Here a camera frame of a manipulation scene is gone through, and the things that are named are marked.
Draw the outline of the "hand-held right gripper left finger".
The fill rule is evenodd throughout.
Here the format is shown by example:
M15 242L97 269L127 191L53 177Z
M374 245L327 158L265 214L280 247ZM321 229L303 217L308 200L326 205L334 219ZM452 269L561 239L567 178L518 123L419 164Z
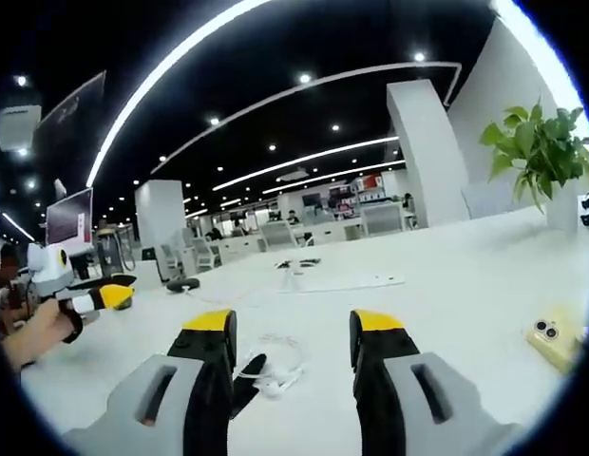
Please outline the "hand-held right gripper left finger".
M111 391L105 412L63 436L79 455L225 455L237 357L237 314L202 313L166 354Z

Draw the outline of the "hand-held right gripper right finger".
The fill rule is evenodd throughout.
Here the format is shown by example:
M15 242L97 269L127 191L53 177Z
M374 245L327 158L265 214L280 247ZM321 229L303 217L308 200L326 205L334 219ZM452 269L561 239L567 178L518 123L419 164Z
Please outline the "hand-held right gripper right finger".
M350 344L363 454L504 455L522 434L483 408L470 380L419 351L394 317L351 311Z

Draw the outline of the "person's left hand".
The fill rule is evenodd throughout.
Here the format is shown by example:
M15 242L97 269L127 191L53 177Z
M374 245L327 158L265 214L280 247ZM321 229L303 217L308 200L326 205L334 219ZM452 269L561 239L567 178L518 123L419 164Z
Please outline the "person's left hand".
M33 317L1 341L11 367L19 371L75 332L75 326L51 298L39 305Z

